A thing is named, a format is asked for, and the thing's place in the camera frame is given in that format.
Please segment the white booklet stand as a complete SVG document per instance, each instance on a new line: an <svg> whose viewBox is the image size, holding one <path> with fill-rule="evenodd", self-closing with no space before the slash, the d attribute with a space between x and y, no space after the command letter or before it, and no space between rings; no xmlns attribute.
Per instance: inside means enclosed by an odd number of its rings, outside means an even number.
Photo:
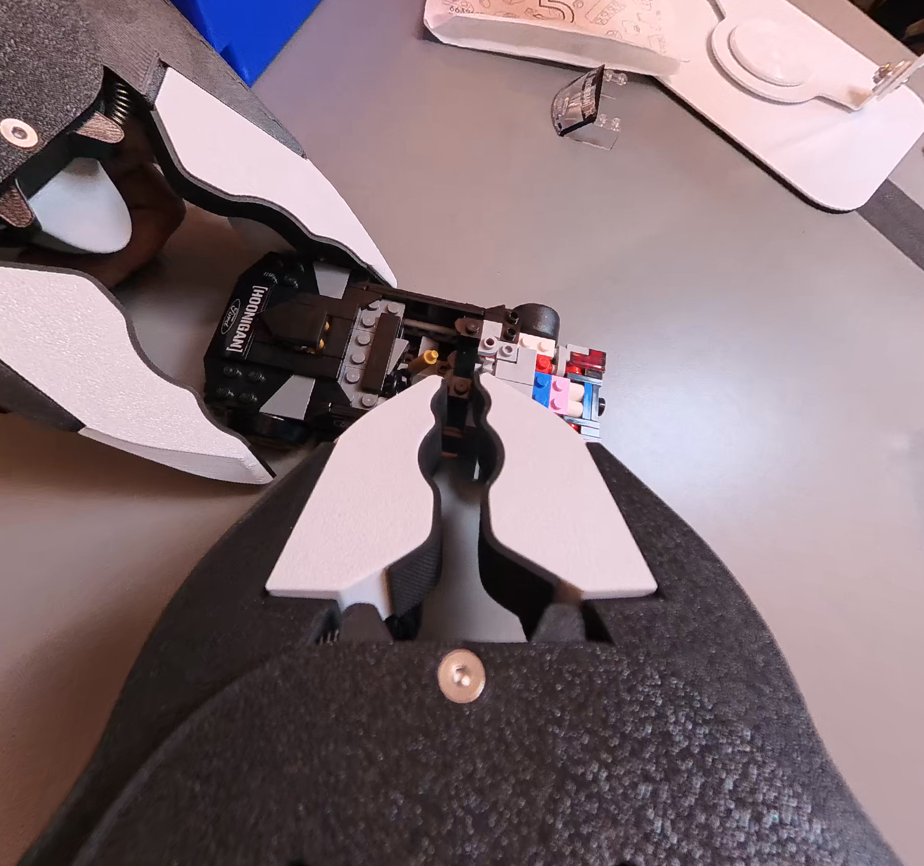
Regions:
<svg viewBox="0 0 924 866"><path fill-rule="evenodd" d="M811 202L858 209L922 135L921 57L878 65L786 0L671 3L664 85Z"/></svg>

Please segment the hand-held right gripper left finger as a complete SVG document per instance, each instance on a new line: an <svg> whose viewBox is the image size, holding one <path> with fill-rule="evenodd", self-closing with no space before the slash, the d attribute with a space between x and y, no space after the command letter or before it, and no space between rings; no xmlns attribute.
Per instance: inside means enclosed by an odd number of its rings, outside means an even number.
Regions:
<svg viewBox="0 0 924 866"><path fill-rule="evenodd" d="M388 571L434 530L433 468L422 468L421 452L430 435L441 443L433 407L442 399L443 379L429 376L340 436L265 584L270 595L402 612Z"/></svg>

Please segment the clear lego windshield piece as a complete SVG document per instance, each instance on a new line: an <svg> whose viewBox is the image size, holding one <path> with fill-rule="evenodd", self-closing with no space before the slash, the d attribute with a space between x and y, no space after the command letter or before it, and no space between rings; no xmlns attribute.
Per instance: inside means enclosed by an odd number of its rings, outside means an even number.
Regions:
<svg viewBox="0 0 924 866"><path fill-rule="evenodd" d="M552 101L552 127L560 137L610 150L621 122L616 97L629 76L601 65L563 87Z"/></svg>

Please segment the white printed paper bag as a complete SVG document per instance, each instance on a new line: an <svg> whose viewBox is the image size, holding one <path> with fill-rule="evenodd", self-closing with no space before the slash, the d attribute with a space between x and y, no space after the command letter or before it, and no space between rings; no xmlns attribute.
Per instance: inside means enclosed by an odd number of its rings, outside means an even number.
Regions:
<svg viewBox="0 0 924 866"><path fill-rule="evenodd" d="M670 76L684 61L671 0L426 0L439 40L576 67Z"/></svg>

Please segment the black lego car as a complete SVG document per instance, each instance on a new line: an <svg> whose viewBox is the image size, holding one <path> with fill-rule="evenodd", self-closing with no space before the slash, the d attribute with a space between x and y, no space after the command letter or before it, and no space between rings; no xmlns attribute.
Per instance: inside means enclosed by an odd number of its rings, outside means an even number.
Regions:
<svg viewBox="0 0 924 866"><path fill-rule="evenodd" d="M424 378L486 372L600 439L606 354L559 340L558 313L482 308L271 252L231 292L204 357L204 400L267 445L333 440Z"/></svg>

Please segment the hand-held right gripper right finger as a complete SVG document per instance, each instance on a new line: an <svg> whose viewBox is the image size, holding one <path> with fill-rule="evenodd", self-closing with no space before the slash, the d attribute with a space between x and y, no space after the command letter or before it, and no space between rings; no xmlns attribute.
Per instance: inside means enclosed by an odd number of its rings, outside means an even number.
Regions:
<svg viewBox="0 0 924 866"><path fill-rule="evenodd" d="M495 376L478 387L492 547L579 599L653 594L653 573L579 434Z"/></svg>

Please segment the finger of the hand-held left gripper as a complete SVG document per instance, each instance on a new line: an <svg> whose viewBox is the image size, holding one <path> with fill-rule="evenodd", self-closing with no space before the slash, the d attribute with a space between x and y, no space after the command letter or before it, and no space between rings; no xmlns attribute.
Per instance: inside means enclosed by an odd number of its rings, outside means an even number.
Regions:
<svg viewBox="0 0 924 866"><path fill-rule="evenodd" d="M2 409L216 480L273 472L201 398L154 367L121 306L72 270L1 268Z"/></svg>
<svg viewBox="0 0 924 866"><path fill-rule="evenodd" d="M352 209L306 157L173 68L153 117L179 172L229 204L232 216L260 220L296 248L311 239L330 245L379 282L398 284Z"/></svg>

